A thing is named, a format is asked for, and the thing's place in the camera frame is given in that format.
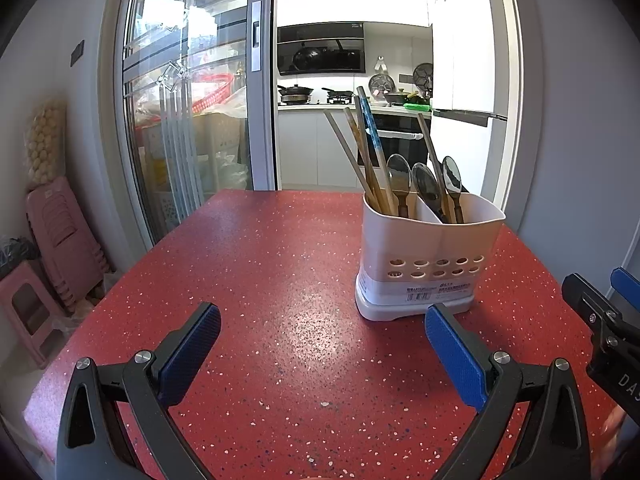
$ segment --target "metal screw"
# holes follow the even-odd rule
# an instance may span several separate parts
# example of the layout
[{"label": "metal screw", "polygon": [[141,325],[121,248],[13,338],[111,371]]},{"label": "metal screw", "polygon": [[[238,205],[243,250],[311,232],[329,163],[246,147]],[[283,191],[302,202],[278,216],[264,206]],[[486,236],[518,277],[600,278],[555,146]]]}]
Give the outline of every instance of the metal screw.
[{"label": "metal screw", "polygon": [[88,357],[81,357],[76,361],[76,368],[78,370],[84,370],[91,364],[91,359]]},{"label": "metal screw", "polygon": [[149,350],[141,350],[133,358],[138,364],[146,363],[149,359],[151,359],[151,352]]},{"label": "metal screw", "polygon": [[494,354],[494,360],[501,365],[505,365],[511,361],[511,356],[507,352],[499,351]]},{"label": "metal screw", "polygon": [[556,359],[556,368],[558,368],[558,370],[562,370],[563,372],[567,371],[569,369],[569,361],[559,357],[558,359]]}]

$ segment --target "kitchen backsplash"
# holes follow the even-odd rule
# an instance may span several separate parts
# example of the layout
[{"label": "kitchen backsplash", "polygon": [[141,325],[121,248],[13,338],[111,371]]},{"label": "kitchen backsplash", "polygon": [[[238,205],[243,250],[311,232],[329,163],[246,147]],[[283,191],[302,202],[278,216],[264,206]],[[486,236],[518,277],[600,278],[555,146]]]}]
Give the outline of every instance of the kitchen backsplash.
[{"label": "kitchen backsplash", "polygon": [[367,24],[365,24],[364,45],[366,74],[279,76],[278,84],[282,86],[297,84],[313,88],[314,91],[311,94],[311,102],[313,104],[318,101],[323,104],[326,102],[326,91],[322,90],[322,88],[355,92],[358,86],[363,86],[365,92],[369,95],[369,79],[376,73],[374,67],[378,61],[378,56],[384,56],[386,68],[396,83],[396,88],[404,88],[405,91],[412,92],[417,88],[408,83],[400,83],[399,75],[411,75],[414,73],[414,68],[420,63],[433,62],[433,43],[427,38],[367,34]]}]

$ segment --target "countertop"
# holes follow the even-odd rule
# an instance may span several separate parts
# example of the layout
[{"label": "countertop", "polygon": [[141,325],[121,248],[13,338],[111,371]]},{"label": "countertop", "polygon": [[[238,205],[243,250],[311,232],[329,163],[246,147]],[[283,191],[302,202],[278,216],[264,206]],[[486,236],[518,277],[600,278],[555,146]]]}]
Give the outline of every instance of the countertop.
[{"label": "countertop", "polygon": [[[314,111],[324,112],[325,110],[343,110],[344,107],[349,107],[351,110],[355,110],[355,105],[327,105],[327,104],[308,104],[308,105],[281,105],[278,104],[278,113],[280,112],[292,112],[292,111]],[[376,106],[370,105],[371,111],[375,114],[387,114],[387,115],[404,115],[417,117],[419,113],[425,117],[431,117],[431,112],[419,112],[416,110],[407,110],[402,106]]]},{"label": "countertop", "polygon": [[[46,370],[24,412],[37,440],[54,456],[77,359],[108,364],[153,349],[209,300],[222,333],[170,413],[216,478],[431,478],[475,412],[453,389],[422,316],[359,316],[361,220],[359,194],[217,194],[118,282]],[[458,320],[519,362],[567,358],[590,434],[599,430],[612,401],[584,371],[590,332],[508,228]],[[524,410],[487,478],[501,471]],[[123,418],[146,471],[161,478],[126,407]]]}]

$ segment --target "utensil holder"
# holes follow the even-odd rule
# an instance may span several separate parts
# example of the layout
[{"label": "utensil holder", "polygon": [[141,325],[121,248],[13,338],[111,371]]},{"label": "utensil holder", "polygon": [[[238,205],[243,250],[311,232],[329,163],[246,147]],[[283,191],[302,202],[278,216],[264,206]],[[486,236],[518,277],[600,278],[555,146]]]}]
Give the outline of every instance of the utensil holder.
[{"label": "utensil holder", "polygon": [[433,303],[444,303],[454,314],[468,310],[504,213],[471,193],[460,195],[465,224],[441,223],[414,192],[407,197],[410,218],[381,215],[363,202],[355,287],[360,314],[387,321],[424,314]]}]

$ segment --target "sliding glass door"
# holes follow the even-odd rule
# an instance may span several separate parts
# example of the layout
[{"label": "sliding glass door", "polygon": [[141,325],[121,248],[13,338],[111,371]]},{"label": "sliding glass door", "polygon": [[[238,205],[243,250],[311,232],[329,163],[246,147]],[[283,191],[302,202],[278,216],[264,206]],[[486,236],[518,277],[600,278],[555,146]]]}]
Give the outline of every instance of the sliding glass door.
[{"label": "sliding glass door", "polygon": [[274,189],[272,1],[124,0],[119,140],[149,244],[222,189]]}]

